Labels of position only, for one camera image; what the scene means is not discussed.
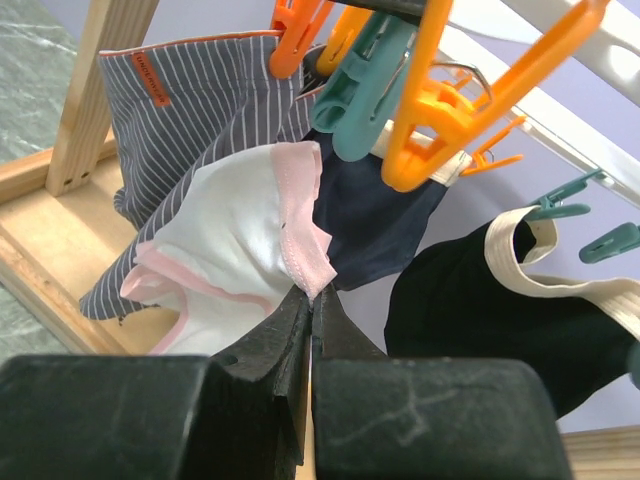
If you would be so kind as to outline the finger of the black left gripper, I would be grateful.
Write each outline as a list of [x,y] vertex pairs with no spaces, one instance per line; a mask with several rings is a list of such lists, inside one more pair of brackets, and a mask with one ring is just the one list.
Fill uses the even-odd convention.
[[420,20],[427,0],[332,0],[358,8],[390,14],[402,20]]

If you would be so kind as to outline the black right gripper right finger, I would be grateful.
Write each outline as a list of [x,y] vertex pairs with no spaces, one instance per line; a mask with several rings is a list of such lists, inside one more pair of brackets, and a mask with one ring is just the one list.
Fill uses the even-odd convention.
[[386,357],[346,314],[332,284],[325,287],[313,303],[312,349],[320,359],[373,360]]

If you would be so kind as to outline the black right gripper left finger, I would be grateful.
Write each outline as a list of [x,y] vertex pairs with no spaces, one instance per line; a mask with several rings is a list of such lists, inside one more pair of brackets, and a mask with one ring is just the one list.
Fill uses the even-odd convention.
[[303,463],[309,335],[309,300],[292,287],[266,320],[214,357],[221,465]]

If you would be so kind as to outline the white pink-trimmed underwear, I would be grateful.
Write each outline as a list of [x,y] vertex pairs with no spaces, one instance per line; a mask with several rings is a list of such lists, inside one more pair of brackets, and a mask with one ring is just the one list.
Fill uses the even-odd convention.
[[137,245],[122,297],[178,313],[153,348],[213,355],[272,314],[292,287],[314,299],[337,275],[313,221],[314,141],[253,147],[199,168],[175,216]]

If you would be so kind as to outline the white oval clip hanger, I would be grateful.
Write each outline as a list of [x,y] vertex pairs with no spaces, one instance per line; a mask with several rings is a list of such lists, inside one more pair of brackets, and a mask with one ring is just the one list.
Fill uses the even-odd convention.
[[[571,1],[457,1],[439,53],[496,81],[571,7]],[[509,111],[527,135],[639,203],[639,4],[612,1],[596,32]]]

